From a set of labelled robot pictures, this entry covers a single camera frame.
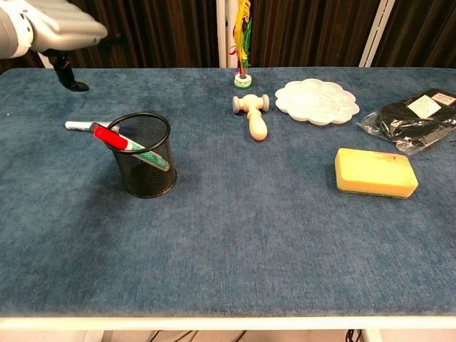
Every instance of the white table edge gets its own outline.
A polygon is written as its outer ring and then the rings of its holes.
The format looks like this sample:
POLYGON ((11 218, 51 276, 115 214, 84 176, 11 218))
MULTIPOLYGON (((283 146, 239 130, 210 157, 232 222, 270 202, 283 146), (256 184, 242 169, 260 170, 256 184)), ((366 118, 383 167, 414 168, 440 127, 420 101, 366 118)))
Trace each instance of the white table edge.
POLYGON ((3 317, 0 330, 326 330, 326 329, 456 329, 456 316, 131 318, 131 317, 3 317))

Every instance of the sponge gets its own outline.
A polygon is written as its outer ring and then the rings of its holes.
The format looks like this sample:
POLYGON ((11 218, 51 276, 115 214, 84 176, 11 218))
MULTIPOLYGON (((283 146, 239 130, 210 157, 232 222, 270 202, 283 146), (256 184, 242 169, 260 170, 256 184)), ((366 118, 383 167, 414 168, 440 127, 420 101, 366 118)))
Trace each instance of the sponge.
POLYGON ((337 151, 336 181, 343 192, 399 198, 411 196, 418 187, 406 156, 349 148, 337 151))

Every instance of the toy hammer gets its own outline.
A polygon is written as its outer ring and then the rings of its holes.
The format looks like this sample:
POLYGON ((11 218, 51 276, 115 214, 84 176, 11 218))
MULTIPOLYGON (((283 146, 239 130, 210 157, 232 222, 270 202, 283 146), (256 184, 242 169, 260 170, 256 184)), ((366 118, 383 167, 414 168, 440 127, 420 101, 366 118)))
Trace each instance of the toy hammer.
POLYGON ((238 113, 242 110, 247 113, 250 135, 255 140, 263 140, 268 135, 268 127, 261 118, 259 109, 265 112, 269 109, 268 95, 264 94, 260 98, 254 94, 245 95, 243 98, 233 97, 233 111, 238 113))

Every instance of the dark curtain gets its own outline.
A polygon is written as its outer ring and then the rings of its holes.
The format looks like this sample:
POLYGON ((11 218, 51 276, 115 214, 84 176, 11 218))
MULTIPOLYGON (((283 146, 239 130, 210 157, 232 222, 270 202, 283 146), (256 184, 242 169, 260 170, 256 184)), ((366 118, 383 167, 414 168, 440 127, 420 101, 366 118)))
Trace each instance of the dark curtain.
POLYGON ((456 1, 396 1, 373 66, 456 68, 456 1))
MULTIPOLYGON (((215 0, 72 0, 108 29, 98 46, 73 51, 75 68, 218 67, 215 0)), ((36 53, 0 61, 0 72, 41 67, 36 53)))
POLYGON ((358 66, 380 0, 254 0, 252 66, 358 66))

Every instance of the pen holder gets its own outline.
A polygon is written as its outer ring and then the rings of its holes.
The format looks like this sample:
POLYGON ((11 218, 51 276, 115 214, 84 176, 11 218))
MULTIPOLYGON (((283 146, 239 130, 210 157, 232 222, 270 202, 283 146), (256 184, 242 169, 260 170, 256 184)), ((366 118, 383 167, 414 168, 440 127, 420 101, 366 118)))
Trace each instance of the pen holder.
POLYGON ((106 144, 114 153, 127 191, 136 197, 157 197, 168 192, 176 182, 177 173, 170 147, 170 124, 154 113, 133 113, 114 120, 114 126, 134 127, 133 150, 118 150, 106 144))

